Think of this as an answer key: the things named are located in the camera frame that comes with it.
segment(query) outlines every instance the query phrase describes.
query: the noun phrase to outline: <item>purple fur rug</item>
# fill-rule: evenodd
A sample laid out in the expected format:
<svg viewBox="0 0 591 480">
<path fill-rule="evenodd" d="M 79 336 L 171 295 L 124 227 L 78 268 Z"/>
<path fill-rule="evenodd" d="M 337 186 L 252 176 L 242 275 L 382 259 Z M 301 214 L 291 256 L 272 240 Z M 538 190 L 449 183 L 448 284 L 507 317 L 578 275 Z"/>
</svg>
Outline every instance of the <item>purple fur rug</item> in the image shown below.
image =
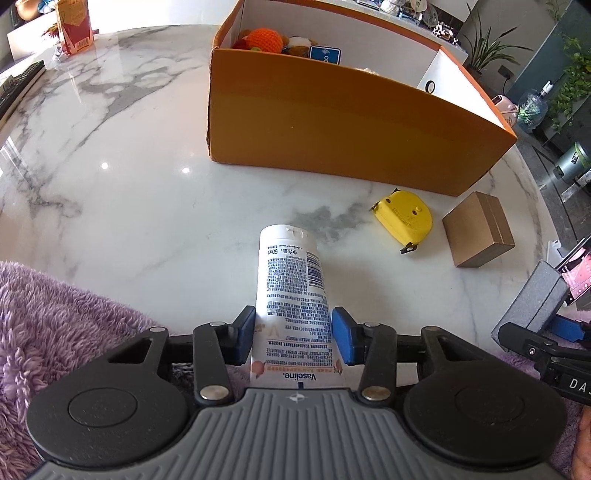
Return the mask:
<svg viewBox="0 0 591 480">
<path fill-rule="evenodd" d="M 129 307 L 22 265 L 0 262 L 0 480 L 22 480 L 41 463 L 25 425 L 35 393 L 152 325 Z M 531 363 L 519 358 L 505 360 L 531 369 Z M 248 373 L 228 369 L 239 398 Z M 191 389 L 188 365 L 177 365 L 173 377 L 179 388 Z M 552 458 L 565 474 L 580 417 L 578 404 L 567 403 L 567 408 L 569 424 Z"/>
</svg>

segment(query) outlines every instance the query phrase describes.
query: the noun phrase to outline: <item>orange cardboard box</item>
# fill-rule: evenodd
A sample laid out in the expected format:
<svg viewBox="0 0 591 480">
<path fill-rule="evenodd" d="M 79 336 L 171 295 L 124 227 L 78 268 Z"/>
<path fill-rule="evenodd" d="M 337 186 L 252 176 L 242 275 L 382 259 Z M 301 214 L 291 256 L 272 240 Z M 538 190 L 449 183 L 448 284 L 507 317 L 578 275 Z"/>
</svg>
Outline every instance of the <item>orange cardboard box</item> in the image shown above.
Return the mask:
<svg viewBox="0 0 591 480">
<path fill-rule="evenodd" d="M 319 0 L 237 4 L 211 56 L 212 160 L 460 195 L 515 134 L 445 48 L 356 8 Z M 231 49 L 241 30 L 259 27 L 338 47 L 340 65 Z"/>
</svg>

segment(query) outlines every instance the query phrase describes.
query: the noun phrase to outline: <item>white tube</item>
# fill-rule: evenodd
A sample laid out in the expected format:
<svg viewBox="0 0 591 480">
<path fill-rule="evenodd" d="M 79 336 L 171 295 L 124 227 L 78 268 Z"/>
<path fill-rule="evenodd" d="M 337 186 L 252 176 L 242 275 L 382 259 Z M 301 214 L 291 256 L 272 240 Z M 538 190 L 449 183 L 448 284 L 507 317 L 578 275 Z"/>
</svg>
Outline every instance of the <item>white tube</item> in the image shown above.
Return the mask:
<svg viewBox="0 0 591 480">
<path fill-rule="evenodd" d="M 251 385 L 343 385 L 316 241 L 290 225 L 261 232 Z"/>
</svg>

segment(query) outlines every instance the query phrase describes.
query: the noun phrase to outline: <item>potted plant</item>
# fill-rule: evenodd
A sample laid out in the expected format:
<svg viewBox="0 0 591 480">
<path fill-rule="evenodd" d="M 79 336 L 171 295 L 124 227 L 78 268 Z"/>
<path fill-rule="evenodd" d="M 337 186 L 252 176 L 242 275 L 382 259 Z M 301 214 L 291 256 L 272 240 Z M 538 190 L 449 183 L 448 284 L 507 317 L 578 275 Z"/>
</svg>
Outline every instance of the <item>potted plant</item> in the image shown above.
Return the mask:
<svg viewBox="0 0 591 480">
<path fill-rule="evenodd" d="M 486 67 L 490 62 L 493 60 L 506 60 L 510 63 L 515 65 L 519 65 L 519 62 L 515 60 L 515 57 L 512 55 L 506 54 L 504 50 L 508 48 L 520 48 L 521 50 L 529 50 L 533 51 L 531 48 L 528 47 L 521 47 L 519 45 L 507 45 L 501 43 L 501 39 L 513 32 L 517 27 L 510 28 L 506 32 L 503 32 L 499 35 L 496 39 L 491 41 L 491 27 L 488 27 L 488 32 L 486 35 L 482 35 L 482 21 L 480 20 L 480 13 L 478 13 L 478 8 L 475 7 L 474 10 L 476 11 L 476 15 L 474 16 L 474 10 L 470 8 L 468 5 L 468 10 L 470 11 L 470 17 L 474 19 L 474 31 L 476 33 L 476 37 L 474 42 L 472 43 L 471 40 L 466 37 L 466 40 L 470 44 L 470 62 L 466 70 L 474 77 L 475 80 L 478 80 L 482 75 L 482 69 Z M 476 28 L 476 20 L 478 20 L 478 29 Z"/>
<path fill-rule="evenodd" d="M 566 80 L 549 104 L 552 128 L 560 133 L 565 122 L 572 125 L 574 103 L 591 94 L 591 50 L 584 50 L 578 38 L 565 37 L 564 49 L 571 63 L 564 69 Z"/>
</svg>

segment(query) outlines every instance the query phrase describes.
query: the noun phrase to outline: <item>stuffed toy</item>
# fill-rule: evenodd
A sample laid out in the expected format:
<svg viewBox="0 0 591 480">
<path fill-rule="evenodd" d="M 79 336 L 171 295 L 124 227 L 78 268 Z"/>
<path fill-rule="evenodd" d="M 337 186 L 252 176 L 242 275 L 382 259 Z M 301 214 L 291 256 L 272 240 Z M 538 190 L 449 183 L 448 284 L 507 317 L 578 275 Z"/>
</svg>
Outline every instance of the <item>stuffed toy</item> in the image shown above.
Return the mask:
<svg viewBox="0 0 591 480">
<path fill-rule="evenodd" d="M 295 57 L 308 58 L 308 53 L 312 45 L 318 45 L 318 42 L 304 37 L 291 37 L 286 47 L 286 53 Z"/>
<path fill-rule="evenodd" d="M 243 39 L 246 42 L 248 50 L 267 51 L 270 53 L 281 53 L 281 50 L 283 50 L 282 36 L 270 28 L 257 28 Z"/>
<path fill-rule="evenodd" d="M 307 58 L 312 45 L 318 45 L 318 42 L 304 37 L 287 38 L 270 28 L 257 28 L 256 30 L 242 30 L 232 48 L 287 53 Z"/>
</svg>

